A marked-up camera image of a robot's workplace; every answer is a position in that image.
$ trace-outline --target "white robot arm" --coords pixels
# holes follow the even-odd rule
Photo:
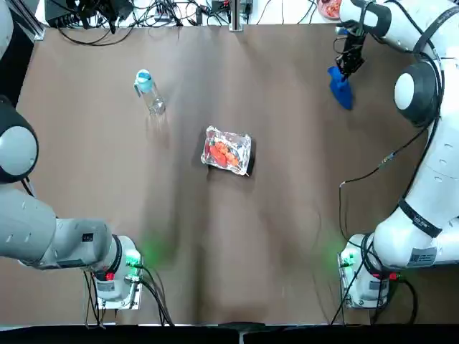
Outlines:
[[[436,87],[438,75],[444,75],[440,118],[435,130],[433,124],[429,127],[431,142],[407,195],[373,234],[352,236],[340,254],[345,290],[358,272],[349,288],[350,307],[374,308],[378,299],[379,304],[386,302],[388,283],[381,285],[377,278],[383,271],[459,262],[458,13],[459,7],[446,0],[341,3],[340,19],[348,28],[360,27],[397,49],[430,56],[409,66],[395,85],[395,105],[414,125],[428,124],[435,116],[442,91]],[[434,49],[426,44],[428,40]],[[363,259],[365,264],[357,271]]]
[[[106,308],[129,308],[140,295],[140,285],[131,282],[140,272],[128,266],[141,264],[134,243],[113,235],[101,220],[59,219],[11,185],[33,170],[38,147],[30,124],[0,97],[0,257],[35,269],[84,268],[94,275]]]

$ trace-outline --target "cable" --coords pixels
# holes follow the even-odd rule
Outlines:
[[[34,194],[30,191],[29,187],[26,184],[26,181],[24,179],[21,180],[22,187],[24,190],[32,197],[34,197]]]
[[[373,242],[370,244],[370,246],[368,246],[368,249],[366,249],[366,253],[369,252],[369,250],[373,247]],[[356,280],[357,276],[359,275],[359,272],[361,270],[361,268],[364,266],[364,263],[362,262],[359,266],[359,268],[357,269],[357,271],[355,272],[354,276],[352,277],[351,279],[351,282],[349,283],[349,286],[346,288],[346,292],[344,293],[344,296],[343,298],[341,299],[341,302],[339,304],[339,307],[338,309],[336,310],[336,313],[335,315],[333,316],[333,319],[331,320],[330,324],[329,325],[333,325],[333,323],[335,322],[336,318],[338,317],[338,314],[339,312],[341,311],[341,308],[343,307],[343,304],[344,304],[344,301],[346,301],[346,298],[347,298],[347,295],[349,294],[349,290],[351,290],[351,286],[352,284],[354,283],[354,281]]]
[[[408,282],[405,278],[402,278],[400,280],[400,283],[403,283],[408,287],[408,289],[411,292],[412,298],[413,298],[413,307],[412,307],[410,319],[407,322],[408,325],[412,325],[416,321],[417,310],[418,310],[418,307],[419,307],[419,304],[418,304],[418,301],[417,301],[417,293],[416,293],[415,287],[413,287],[413,285],[410,282]]]
[[[314,7],[313,13],[311,13],[311,16],[309,17],[309,24],[313,21],[313,16],[314,16],[314,13],[316,13],[316,10],[317,10],[317,7],[318,7],[318,2],[319,2],[319,0],[317,0],[317,4],[316,4],[316,2],[314,2],[316,7]]]
[[[100,42],[101,40],[103,40],[104,38],[107,37],[107,35],[110,33],[110,30],[108,30],[101,38],[99,39],[96,39],[95,41],[92,41],[92,42],[83,42],[83,41],[79,41],[77,39],[73,39],[72,37],[69,37],[67,36],[64,31],[62,30],[62,28],[58,27],[57,28],[59,30],[59,32],[61,33],[62,36],[64,36],[65,38],[67,38],[69,41],[75,43],[75,44],[81,44],[81,45],[94,45],[98,42]]]
[[[68,7],[61,5],[59,2],[57,2],[55,0],[49,0],[49,1],[51,1],[54,5],[60,7],[61,9],[64,9],[65,11],[69,11],[69,12],[72,12],[73,14],[80,15],[80,13],[78,11],[75,11],[74,9],[69,9]]]
[[[90,286],[90,283],[89,283],[89,280],[87,278],[87,275],[86,275],[86,271],[83,271],[83,275],[85,276],[85,281],[86,281],[86,287],[87,287],[87,292],[88,292],[88,299],[87,299],[87,309],[86,309],[86,318],[85,318],[85,324],[86,324],[86,327],[88,327],[87,325],[87,314],[89,313],[89,304],[91,304],[91,308],[93,309],[93,314],[94,314],[94,318],[97,322],[97,326],[99,326],[100,324],[100,320],[99,320],[99,312],[96,313],[96,308],[98,309],[98,301],[97,301],[97,289],[95,288],[95,283],[94,283],[94,279],[91,278],[93,280],[93,284],[94,284],[94,293],[95,293],[95,304],[94,304],[94,301],[93,301],[93,296],[91,295],[91,286]]]
[[[311,3],[311,5],[310,5],[309,8],[308,8],[308,11],[307,11],[306,14],[303,16],[303,18],[301,18],[300,21],[299,21],[298,23],[296,23],[296,24],[300,24],[300,23],[308,16],[309,11],[313,8],[313,6],[317,6],[316,3],[315,3],[313,0],[308,0],[308,1]]]
[[[144,285],[148,289],[148,291],[153,295],[153,297],[155,298],[156,303],[158,305],[158,312],[159,312],[160,319],[161,319],[161,316],[162,316],[162,317],[164,317],[166,322],[169,324],[169,326],[172,326],[172,327],[175,326],[175,324],[172,322],[171,318],[169,317],[169,315],[165,311],[164,306],[162,305],[162,303],[161,303],[161,301],[160,301],[160,299],[158,297],[158,293],[144,279],[140,279],[140,283],[142,285]]]
[[[269,5],[269,3],[270,3],[271,1],[272,1],[272,0],[268,0],[268,2],[266,3],[265,8],[263,9],[263,12],[261,12],[261,16],[260,16],[260,18],[258,19],[256,25],[258,25],[258,24],[260,23],[261,19],[263,18],[263,14],[265,14],[266,7],[268,7],[268,5]]]

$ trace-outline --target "plastic lid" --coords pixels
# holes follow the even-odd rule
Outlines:
[[[136,75],[135,84],[142,92],[149,92],[153,89],[153,78],[148,70],[139,70]]]

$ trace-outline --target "wire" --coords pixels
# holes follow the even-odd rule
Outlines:
[[[148,276],[150,277],[151,283],[153,284],[153,288],[154,288],[155,292],[159,295],[160,300],[162,301],[162,306],[163,306],[163,309],[164,309],[165,318],[170,323],[172,323],[171,316],[169,314],[169,309],[167,308],[167,304],[166,304],[166,292],[164,290],[164,284],[163,284],[163,281],[162,281],[161,277],[159,276],[159,273],[155,269],[153,269],[153,271],[155,272],[155,275],[158,277],[161,289],[159,288],[158,284],[155,282],[155,279],[153,278],[152,274],[150,273],[150,270],[148,270],[143,265],[140,265],[139,267],[141,269],[145,270],[147,272]]]
[[[365,253],[367,254],[372,247],[373,247],[373,242],[368,246],[368,248],[366,249]],[[336,318],[338,317],[338,314],[339,314],[339,312],[341,311],[341,308],[344,305],[344,301],[346,301],[347,295],[349,294],[349,291],[351,290],[351,286],[353,285],[354,281],[356,280],[356,278],[359,275],[359,272],[360,272],[360,270],[361,270],[361,268],[363,266],[364,266],[364,262],[362,261],[362,263],[359,265],[359,268],[357,269],[357,271],[355,272],[354,276],[352,277],[351,282],[349,283],[349,286],[346,288],[346,292],[344,293],[344,296],[341,299],[339,307],[336,310],[336,313],[333,316],[333,319],[331,320],[329,325],[333,325],[333,323],[335,322]]]
[[[152,288],[150,286],[150,284],[147,283],[147,281],[145,281],[144,279],[140,279],[140,283],[142,285],[144,285],[148,289],[148,291],[153,295],[153,297],[155,298],[156,303],[158,305],[158,313],[159,313],[159,317],[160,317],[160,320],[161,320],[161,324],[163,325],[163,323],[162,323],[163,318],[162,317],[164,317],[164,319],[169,324],[169,326],[172,326],[172,327],[175,326],[175,324],[172,322],[169,314],[165,311],[164,306],[161,303],[161,300],[159,299],[157,291],[155,291],[155,289]]]
[[[410,319],[407,322],[408,325],[412,325],[416,321],[417,310],[418,310],[418,307],[419,307],[419,304],[418,304],[418,301],[417,301],[417,293],[416,293],[415,287],[413,287],[413,285],[411,283],[409,283],[405,278],[401,279],[400,283],[405,284],[408,287],[408,289],[410,290],[411,295],[412,295],[413,307],[412,307]]]
[[[296,23],[296,24],[300,24],[300,23],[308,16],[308,14],[309,14],[309,12],[311,11],[311,9],[313,8],[313,6],[317,6],[316,3],[315,3],[313,0],[308,0],[308,1],[311,3],[311,5],[310,5],[309,8],[308,8],[308,11],[307,11],[306,14],[303,16],[303,18],[301,18],[300,21],[299,21],[298,23]]]
[[[49,0],[49,1],[51,1],[54,5],[60,7],[61,9],[64,9],[65,11],[69,11],[69,12],[72,12],[73,14],[80,15],[80,13],[78,11],[75,11],[74,9],[69,9],[68,7],[61,5],[59,2],[57,2],[55,0]]]
[[[85,281],[86,281],[86,287],[87,287],[87,292],[88,292],[88,299],[87,299],[87,309],[86,309],[86,318],[85,318],[85,325],[88,328],[87,325],[87,314],[89,313],[89,304],[91,304],[91,308],[93,310],[94,318],[97,322],[97,326],[100,324],[99,320],[99,309],[98,309],[98,297],[97,297],[97,289],[95,287],[94,279],[93,280],[93,285],[94,285],[94,293],[95,293],[95,303],[93,301],[93,296],[91,295],[91,285],[89,283],[89,279],[87,278],[86,271],[83,271],[83,275],[85,276]]]
[[[256,25],[258,25],[258,24],[260,23],[261,19],[263,18],[263,14],[265,14],[266,7],[268,7],[268,5],[269,5],[269,3],[270,3],[271,1],[272,1],[272,0],[268,0],[268,2],[266,3],[265,8],[263,9],[263,12],[261,12],[261,16],[260,16],[260,18],[258,19]]]
[[[32,197],[34,197],[34,194],[30,191],[28,185],[26,184],[26,181],[24,179],[21,180],[22,187],[24,190]]]
[[[92,41],[92,42],[83,42],[83,41],[79,41],[79,40],[77,40],[77,39],[73,39],[72,37],[67,36],[67,35],[64,33],[64,31],[63,31],[60,27],[58,27],[57,29],[59,30],[59,32],[61,33],[61,35],[64,36],[65,38],[67,38],[69,41],[71,41],[71,42],[73,42],[73,43],[75,43],[75,44],[81,44],[81,45],[94,45],[94,44],[96,44],[96,43],[102,41],[104,38],[106,38],[107,35],[110,33],[110,30],[108,30],[101,38],[96,39],[95,41]]]
[[[314,7],[313,13],[311,13],[311,16],[309,17],[309,24],[313,21],[313,16],[314,16],[314,13],[316,13],[316,10],[317,10],[317,7],[318,7],[318,2],[319,2],[319,0],[317,0],[317,4],[316,4],[316,2],[314,2],[316,7]]]

